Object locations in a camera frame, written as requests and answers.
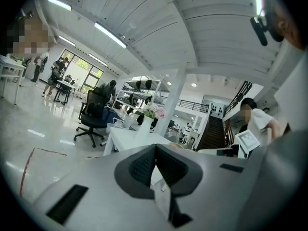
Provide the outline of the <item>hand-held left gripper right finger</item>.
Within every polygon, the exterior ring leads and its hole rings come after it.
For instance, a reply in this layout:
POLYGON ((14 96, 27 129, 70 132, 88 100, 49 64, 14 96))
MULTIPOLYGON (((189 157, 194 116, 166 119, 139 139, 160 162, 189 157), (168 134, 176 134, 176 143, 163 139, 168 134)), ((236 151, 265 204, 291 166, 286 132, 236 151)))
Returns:
POLYGON ((167 216, 157 212, 155 231, 238 231, 252 188, 253 159, 237 159, 156 145, 156 163, 171 175, 167 216))

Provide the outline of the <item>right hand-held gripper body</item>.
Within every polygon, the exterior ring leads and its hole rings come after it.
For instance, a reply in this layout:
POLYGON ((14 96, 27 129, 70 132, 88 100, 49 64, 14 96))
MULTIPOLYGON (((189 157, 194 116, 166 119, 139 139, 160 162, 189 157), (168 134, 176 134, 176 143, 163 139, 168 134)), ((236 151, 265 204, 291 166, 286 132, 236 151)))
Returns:
POLYGON ((251 131, 246 130, 235 135, 234 143, 229 148, 218 149, 218 155, 248 159, 251 152, 259 146, 257 138, 251 131))

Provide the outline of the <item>black balcony railing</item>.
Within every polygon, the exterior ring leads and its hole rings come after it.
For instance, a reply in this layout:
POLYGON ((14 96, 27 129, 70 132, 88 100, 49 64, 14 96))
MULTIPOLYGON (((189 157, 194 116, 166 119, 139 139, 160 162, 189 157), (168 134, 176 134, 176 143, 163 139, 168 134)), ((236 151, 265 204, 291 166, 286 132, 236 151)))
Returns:
POLYGON ((199 111, 202 113, 208 113, 208 110, 209 110, 208 104, 204 105, 204 104, 195 103, 195 102, 186 101, 186 100, 178 100, 177 106, 187 108, 190 110, 199 111))

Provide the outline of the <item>dark wooden staircase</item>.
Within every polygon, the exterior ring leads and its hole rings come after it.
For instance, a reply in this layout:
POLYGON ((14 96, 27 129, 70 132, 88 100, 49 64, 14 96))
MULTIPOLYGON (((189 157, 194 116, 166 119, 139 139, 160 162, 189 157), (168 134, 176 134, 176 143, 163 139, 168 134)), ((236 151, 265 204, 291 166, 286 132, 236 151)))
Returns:
POLYGON ((205 130, 198 142, 196 151, 203 149, 228 148, 234 142, 230 120, 210 116, 205 130))

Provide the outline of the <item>large black framed window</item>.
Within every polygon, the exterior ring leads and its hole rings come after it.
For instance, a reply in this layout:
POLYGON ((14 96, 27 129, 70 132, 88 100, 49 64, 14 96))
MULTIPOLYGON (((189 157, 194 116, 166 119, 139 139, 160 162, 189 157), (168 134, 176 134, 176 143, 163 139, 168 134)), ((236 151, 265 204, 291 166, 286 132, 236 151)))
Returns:
POLYGON ((71 81, 75 81, 74 85, 77 90, 83 94, 93 90, 103 75, 103 71, 68 50, 64 50, 60 57, 61 60, 64 58, 68 59, 65 63, 64 77, 70 76, 71 81))

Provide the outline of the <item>white pitcher vase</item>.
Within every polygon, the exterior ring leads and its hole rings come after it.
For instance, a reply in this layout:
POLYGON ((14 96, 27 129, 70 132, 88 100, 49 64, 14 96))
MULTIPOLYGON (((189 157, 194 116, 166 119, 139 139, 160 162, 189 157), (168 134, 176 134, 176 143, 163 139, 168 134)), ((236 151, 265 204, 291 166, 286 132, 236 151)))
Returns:
POLYGON ((150 127, 153 121, 154 120, 152 118, 144 116, 143 122, 135 136, 135 139, 137 141, 143 141, 147 137, 148 133, 150 132, 150 127))

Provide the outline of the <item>black legged desk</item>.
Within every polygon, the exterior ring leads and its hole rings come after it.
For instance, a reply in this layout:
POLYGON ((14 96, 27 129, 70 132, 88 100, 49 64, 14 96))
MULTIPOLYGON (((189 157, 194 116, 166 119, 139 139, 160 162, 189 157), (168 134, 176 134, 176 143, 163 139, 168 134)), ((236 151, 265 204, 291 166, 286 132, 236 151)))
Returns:
POLYGON ((61 103, 62 105, 66 105, 68 103, 71 91, 75 91, 76 88, 64 80, 58 80, 57 82, 59 86, 53 101, 56 103, 61 103), (65 95, 64 101, 59 99, 61 93, 65 95))

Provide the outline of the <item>black stair railing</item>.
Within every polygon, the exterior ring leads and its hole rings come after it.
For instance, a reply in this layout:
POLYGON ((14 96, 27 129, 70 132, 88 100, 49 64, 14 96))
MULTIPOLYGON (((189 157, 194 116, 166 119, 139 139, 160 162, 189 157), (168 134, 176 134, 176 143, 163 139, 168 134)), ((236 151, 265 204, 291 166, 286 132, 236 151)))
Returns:
POLYGON ((244 81, 231 103, 225 108, 223 117, 225 117, 243 99, 253 85, 253 82, 244 81))

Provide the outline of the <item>white shelf rack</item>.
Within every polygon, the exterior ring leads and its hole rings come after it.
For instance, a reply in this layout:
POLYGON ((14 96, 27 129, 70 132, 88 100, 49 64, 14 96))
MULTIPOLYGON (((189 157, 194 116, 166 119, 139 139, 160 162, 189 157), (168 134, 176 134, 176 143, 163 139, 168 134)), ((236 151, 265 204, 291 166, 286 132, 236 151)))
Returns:
POLYGON ((163 94, 169 92, 169 87, 163 78, 147 76, 127 78, 116 92, 112 105, 121 115, 143 113, 143 108, 150 103, 163 106, 163 94))

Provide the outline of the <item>white carved furniture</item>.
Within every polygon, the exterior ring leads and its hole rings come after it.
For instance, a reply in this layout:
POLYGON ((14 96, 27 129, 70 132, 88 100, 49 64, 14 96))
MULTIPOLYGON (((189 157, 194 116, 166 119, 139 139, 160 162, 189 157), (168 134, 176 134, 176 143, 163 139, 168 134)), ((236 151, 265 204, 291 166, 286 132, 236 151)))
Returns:
POLYGON ((183 130, 183 138, 181 139, 184 149, 191 149, 198 139, 198 132, 190 126, 185 126, 183 130))

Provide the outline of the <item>black office chair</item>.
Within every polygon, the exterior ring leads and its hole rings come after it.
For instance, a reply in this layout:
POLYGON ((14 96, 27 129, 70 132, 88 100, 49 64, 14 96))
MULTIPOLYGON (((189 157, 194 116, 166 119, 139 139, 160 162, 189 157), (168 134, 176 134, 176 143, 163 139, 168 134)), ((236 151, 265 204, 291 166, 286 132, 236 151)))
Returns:
POLYGON ((95 148, 96 144, 93 136, 98 136, 102 140, 104 136, 94 132, 94 129, 103 129, 107 127, 107 123, 103 120, 103 111, 107 103, 106 97, 103 95, 102 89, 96 87, 94 90, 89 90, 87 94, 87 101, 84 108, 81 110, 80 122, 82 125, 88 127, 88 129, 77 127, 76 131, 82 130, 82 133, 76 134, 73 138, 74 141, 77 137, 89 135, 92 141, 92 147, 95 148))

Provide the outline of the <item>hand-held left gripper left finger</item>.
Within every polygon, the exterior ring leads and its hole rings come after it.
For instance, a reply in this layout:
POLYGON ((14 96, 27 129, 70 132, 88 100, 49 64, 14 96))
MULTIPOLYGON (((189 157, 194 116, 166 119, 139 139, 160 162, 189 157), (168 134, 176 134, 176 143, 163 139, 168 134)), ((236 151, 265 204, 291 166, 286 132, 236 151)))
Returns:
POLYGON ((169 231, 169 223, 154 200, 133 198, 116 183, 116 165, 141 151, 134 148, 86 160, 59 181, 50 185, 34 201, 46 214, 74 185, 88 188, 64 224, 70 231, 169 231))

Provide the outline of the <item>blue storage bin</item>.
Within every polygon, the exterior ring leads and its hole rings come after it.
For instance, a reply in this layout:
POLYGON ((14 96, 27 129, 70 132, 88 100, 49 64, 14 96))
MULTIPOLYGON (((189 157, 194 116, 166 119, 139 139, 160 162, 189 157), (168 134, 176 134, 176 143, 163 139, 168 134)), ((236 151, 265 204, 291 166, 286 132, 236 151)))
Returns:
POLYGON ((108 124, 108 123, 113 124, 114 123, 113 118, 117 118, 117 112, 111 109, 104 108, 103 116, 102 116, 102 120, 104 124, 108 124))

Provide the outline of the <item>white chair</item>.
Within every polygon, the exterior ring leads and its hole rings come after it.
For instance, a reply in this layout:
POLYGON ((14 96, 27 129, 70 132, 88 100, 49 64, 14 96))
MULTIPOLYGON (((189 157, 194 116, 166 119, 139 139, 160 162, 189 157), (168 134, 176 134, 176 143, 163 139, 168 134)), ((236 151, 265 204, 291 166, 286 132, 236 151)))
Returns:
POLYGON ((131 127, 131 125, 133 124, 135 120, 136 120, 135 116, 127 116, 124 120, 114 117, 112 123, 107 123, 105 132, 109 134, 111 131, 111 128, 121 128, 121 129, 129 130, 129 128, 131 127))

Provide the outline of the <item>ceiling tube light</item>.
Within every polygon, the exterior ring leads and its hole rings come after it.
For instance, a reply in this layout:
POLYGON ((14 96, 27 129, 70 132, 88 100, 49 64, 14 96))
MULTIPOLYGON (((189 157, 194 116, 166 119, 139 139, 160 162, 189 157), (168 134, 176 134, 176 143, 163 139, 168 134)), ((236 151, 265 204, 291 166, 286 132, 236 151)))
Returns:
POLYGON ((64 37, 62 37, 62 36, 60 36, 60 35, 58 36, 58 38, 61 39, 61 40, 63 40, 63 41, 65 41, 66 43, 72 45, 73 47, 76 46, 75 43, 71 42, 70 40, 68 40, 68 39, 66 39, 66 38, 64 38, 64 37))
POLYGON ((92 54, 90 54, 90 53, 89 53, 89 57, 91 57, 92 59, 96 60, 96 61, 99 62, 100 64, 102 64, 102 65, 104 65, 104 66, 107 66, 107 64, 106 64, 104 61, 100 60, 99 58, 95 57, 94 55, 92 55, 92 54))
POLYGON ((94 26, 96 29, 104 33, 106 36, 108 36, 110 39, 112 39, 115 43, 117 43, 119 46, 121 46, 123 49, 127 48, 127 44, 123 42, 119 37, 117 37, 114 33, 112 33, 110 30, 102 26, 100 23, 95 22, 94 26))
POLYGON ((48 2, 54 4, 54 5, 57 5, 65 10, 68 10, 68 11, 72 11, 72 6, 67 4, 67 3, 64 3, 60 0, 47 0, 48 2))

